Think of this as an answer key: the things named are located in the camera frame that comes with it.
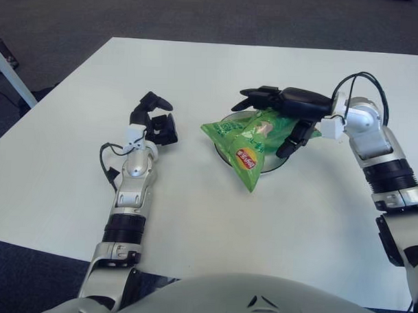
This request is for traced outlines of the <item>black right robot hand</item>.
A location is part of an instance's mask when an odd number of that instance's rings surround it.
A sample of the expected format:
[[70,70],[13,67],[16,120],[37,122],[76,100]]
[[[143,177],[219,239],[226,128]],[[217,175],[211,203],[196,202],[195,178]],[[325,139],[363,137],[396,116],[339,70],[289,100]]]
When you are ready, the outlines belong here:
[[251,106],[259,111],[270,108],[280,117],[296,120],[292,132],[277,148],[276,156],[280,159],[290,157],[305,146],[314,133],[315,125],[332,114],[332,100],[313,91],[294,87],[281,91],[275,86],[261,86],[244,89],[240,94],[245,99],[232,107],[232,111],[243,111]]

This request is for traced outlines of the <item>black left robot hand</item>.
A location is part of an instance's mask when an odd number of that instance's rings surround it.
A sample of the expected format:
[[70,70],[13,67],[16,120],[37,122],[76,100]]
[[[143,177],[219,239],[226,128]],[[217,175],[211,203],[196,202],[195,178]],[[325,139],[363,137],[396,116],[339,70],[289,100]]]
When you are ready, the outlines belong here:
[[[170,114],[151,117],[150,113],[156,108],[170,112]],[[176,143],[178,142],[178,135],[173,114],[171,114],[173,109],[173,106],[168,101],[149,91],[131,112],[129,124],[144,126],[146,131],[145,139],[156,145],[166,146]]]

